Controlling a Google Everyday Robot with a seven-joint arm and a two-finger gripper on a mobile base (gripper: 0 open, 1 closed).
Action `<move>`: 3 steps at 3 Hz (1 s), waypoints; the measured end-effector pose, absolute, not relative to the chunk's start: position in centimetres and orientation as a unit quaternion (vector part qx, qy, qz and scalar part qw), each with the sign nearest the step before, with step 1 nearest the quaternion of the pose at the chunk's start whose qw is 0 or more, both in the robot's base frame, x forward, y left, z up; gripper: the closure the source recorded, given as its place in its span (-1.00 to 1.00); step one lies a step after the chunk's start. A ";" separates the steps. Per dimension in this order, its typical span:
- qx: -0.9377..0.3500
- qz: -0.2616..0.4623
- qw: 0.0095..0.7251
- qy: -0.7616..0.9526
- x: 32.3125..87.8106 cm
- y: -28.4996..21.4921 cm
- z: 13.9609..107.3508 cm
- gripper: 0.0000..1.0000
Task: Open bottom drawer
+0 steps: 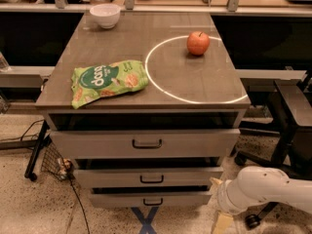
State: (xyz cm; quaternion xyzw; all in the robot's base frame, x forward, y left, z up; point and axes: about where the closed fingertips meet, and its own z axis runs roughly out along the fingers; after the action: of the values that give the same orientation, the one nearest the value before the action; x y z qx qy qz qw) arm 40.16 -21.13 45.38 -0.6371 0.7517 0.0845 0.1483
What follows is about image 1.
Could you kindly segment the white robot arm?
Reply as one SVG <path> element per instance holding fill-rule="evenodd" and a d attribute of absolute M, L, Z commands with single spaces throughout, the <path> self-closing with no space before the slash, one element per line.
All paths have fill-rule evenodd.
<path fill-rule="evenodd" d="M 221 181 L 211 177 L 217 187 L 219 210 L 212 229 L 213 234 L 223 234 L 233 222 L 233 216 L 249 207 L 265 204 L 259 214 L 245 218 L 246 226 L 255 229 L 279 204 L 286 204 L 312 214 L 312 181 L 289 178 L 280 169 L 249 166 L 242 169 L 235 179 Z"/>

